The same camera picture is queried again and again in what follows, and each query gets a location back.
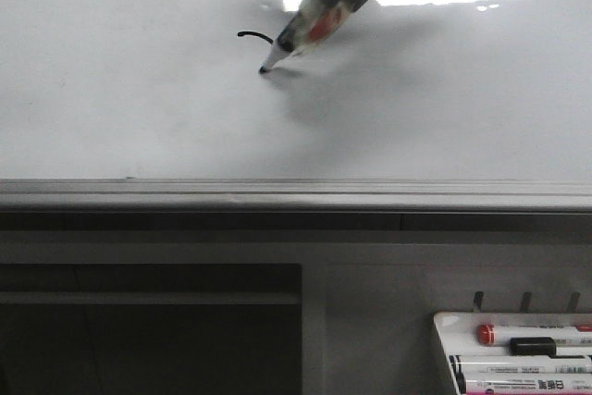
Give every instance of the red marker cap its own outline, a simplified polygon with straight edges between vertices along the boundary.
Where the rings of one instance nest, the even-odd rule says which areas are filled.
[[[477,339],[481,344],[490,346],[494,341],[493,326],[490,324],[482,324],[477,328]]]

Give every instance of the black marker cap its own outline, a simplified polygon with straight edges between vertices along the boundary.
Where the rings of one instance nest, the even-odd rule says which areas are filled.
[[[550,337],[512,338],[510,339],[512,355],[548,355],[557,354],[557,345]]]
[[[464,379],[463,374],[458,374],[456,376],[456,384],[459,386],[459,392],[466,393],[466,379]]]

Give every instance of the marker holder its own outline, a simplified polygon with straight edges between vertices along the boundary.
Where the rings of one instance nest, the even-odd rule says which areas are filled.
[[[460,395],[450,355],[511,355],[509,346],[484,346],[476,329],[482,324],[499,326],[575,326],[592,324],[592,314],[487,314],[440,312],[434,315],[438,369],[446,394]],[[558,347],[558,355],[592,355],[592,347]]]

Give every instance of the whiteboard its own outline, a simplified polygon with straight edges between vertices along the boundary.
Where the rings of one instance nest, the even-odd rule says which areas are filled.
[[[589,0],[285,1],[0,0],[0,178],[592,182]]]

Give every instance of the white marker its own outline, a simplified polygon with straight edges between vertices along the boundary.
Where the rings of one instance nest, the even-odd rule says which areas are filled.
[[[589,356],[451,355],[455,374],[592,374]]]
[[[559,347],[592,346],[592,326],[493,326],[477,328],[477,339],[487,346],[506,346],[512,338],[549,337]]]
[[[462,374],[456,380],[464,395],[592,395],[589,374]]]

